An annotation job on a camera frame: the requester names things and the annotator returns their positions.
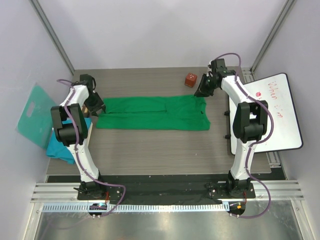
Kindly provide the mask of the red cube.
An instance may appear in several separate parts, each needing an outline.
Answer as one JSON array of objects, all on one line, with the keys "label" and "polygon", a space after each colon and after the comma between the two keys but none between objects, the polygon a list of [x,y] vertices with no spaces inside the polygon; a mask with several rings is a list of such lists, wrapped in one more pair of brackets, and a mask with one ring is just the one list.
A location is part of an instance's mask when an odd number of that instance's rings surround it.
[{"label": "red cube", "polygon": [[185,77],[184,84],[190,88],[193,88],[197,82],[198,76],[194,73],[188,73]]}]

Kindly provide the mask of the green t shirt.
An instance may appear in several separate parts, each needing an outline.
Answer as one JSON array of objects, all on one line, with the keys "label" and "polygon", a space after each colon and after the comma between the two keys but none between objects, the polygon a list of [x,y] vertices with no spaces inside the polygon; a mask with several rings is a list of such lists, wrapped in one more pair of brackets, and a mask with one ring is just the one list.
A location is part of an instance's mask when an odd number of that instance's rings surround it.
[{"label": "green t shirt", "polygon": [[105,98],[98,129],[208,131],[206,101],[194,95]]}]

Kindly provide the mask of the brown book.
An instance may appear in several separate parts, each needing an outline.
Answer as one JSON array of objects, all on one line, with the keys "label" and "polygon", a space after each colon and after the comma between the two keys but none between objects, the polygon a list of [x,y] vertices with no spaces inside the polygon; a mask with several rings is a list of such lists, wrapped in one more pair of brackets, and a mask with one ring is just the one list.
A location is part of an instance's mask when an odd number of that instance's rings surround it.
[{"label": "brown book", "polygon": [[84,118],[89,118],[91,116],[89,109],[85,105],[81,107],[81,111]]}]

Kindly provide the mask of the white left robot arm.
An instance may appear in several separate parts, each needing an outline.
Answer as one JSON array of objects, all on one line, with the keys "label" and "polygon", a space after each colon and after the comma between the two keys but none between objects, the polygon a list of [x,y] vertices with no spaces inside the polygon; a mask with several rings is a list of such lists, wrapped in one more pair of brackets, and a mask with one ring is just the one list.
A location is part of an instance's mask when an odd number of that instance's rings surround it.
[{"label": "white left robot arm", "polygon": [[106,105],[96,92],[96,80],[89,74],[81,74],[76,82],[64,79],[58,82],[69,87],[69,94],[60,105],[50,109],[55,137],[72,154],[81,182],[94,182],[89,187],[89,194],[100,200],[106,195],[107,188],[99,182],[100,171],[89,151],[88,128],[82,106],[88,109],[91,116],[97,117],[98,112],[106,112]]}]

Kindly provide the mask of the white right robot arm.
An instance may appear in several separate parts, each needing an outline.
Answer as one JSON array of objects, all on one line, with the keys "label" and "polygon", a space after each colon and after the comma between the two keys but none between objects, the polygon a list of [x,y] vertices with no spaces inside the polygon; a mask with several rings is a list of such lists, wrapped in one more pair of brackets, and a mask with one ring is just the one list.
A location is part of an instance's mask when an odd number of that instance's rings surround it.
[{"label": "white right robot arm", "polygon": [[236,106],[232,124],[235,136],[236,153],[233,165],[228,174],[226,193],[233,198],[244,191],[244,184],[250,181],[250,169],[256,145],[267,133],[269,116],[268,103],[257,100],[242,84],[238,74],[229,70],[223,58],[212,60],[207,73],[201,77],[195,97],[210,97],[215,89],[221,89]]}]

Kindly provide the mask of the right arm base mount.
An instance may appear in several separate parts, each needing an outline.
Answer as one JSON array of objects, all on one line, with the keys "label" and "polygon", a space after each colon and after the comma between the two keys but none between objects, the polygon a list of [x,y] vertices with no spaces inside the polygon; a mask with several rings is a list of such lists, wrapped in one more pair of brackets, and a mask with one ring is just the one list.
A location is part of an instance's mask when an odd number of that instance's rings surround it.
[{"label": "right arm base mount", "polygon": [[251,183],[248,189],[229,189],[225,181],[212,181],[204,185],[208,191],[208,197],[213,200],[218,199],[254,199],[256,193]]}]

